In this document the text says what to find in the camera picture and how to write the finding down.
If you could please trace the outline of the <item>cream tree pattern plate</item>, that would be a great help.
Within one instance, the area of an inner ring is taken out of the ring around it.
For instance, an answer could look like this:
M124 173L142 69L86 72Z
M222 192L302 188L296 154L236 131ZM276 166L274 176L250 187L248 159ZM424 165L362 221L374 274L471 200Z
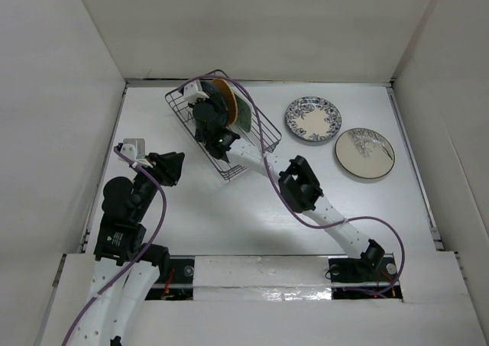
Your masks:
M380 179L394 167L396 155L382 134L369 128L352 128L335 142L335 157L340 166L362 179Z

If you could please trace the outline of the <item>light green rectangular plate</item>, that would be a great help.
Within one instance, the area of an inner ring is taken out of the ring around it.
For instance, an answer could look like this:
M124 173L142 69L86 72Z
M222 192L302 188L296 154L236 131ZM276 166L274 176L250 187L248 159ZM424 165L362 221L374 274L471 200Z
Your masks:
M251 106L237 94L235 94L235 99L237 102L237 118L235 124L244 132L249 133L252 123Z

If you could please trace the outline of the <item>dark blue leaf plate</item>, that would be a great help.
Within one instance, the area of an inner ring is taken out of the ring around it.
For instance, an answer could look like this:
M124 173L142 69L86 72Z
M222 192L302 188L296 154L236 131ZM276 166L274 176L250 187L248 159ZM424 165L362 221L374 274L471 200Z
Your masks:
M201 80L200 85L202 91L206 94L206 100L209 103L215 104L219 100L220 93L217 88L209 81Z

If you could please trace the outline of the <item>blue floral round plate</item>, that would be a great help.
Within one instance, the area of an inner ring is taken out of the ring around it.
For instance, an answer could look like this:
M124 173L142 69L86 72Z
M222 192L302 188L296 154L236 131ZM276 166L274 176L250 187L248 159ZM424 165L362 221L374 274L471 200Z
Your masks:
M342 116L330 101L304 96L291 102L285 111L285 122L298 138L309 142L327 141L340 131Z

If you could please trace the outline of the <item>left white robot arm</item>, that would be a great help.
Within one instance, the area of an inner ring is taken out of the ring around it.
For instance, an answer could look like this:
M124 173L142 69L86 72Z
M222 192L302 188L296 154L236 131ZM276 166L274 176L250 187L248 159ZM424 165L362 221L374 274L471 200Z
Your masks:
M119 144L114 152L136 172L117 176L103 188L102 220L86 304L73 321L64 345L121 345L150 288L170 275L167 247L146 239L142 220L156 195L175 186L183 153L150 153L138 159Z

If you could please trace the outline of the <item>glossy black round plate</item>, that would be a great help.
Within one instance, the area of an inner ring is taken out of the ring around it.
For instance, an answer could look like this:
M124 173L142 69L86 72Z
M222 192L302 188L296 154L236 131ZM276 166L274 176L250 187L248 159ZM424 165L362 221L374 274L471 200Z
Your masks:
M226 104L224 96L221 94L220 91L219 91L219 93L220 93L219 100L214 105L217 108L219 114L222 116L224 126L226 126L228 124L228 116L229 116L228 106Z

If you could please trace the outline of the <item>round woven bamboo plate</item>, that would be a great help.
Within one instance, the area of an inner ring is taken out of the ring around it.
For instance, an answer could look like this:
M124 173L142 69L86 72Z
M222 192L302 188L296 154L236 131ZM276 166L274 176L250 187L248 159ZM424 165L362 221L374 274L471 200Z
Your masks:
M223 79L214 78L212 84L221 93L225 104L228 108L228 117L226 125L234 124L238 117L238 103L235 98L235 94L232 91L231 86Z

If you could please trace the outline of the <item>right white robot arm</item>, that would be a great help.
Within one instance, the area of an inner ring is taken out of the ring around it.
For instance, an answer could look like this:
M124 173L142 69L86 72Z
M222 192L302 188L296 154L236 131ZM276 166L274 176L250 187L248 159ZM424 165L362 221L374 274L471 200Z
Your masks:
M260 116L256 146L228 127L231 109L221 96L197 96L188 104L196 126L195 139L211 157L268 178L280 201L299 223L326 231L339 244L356 276L369 280L380 272L385 250L334 208L305 157L286 159L267 152Z

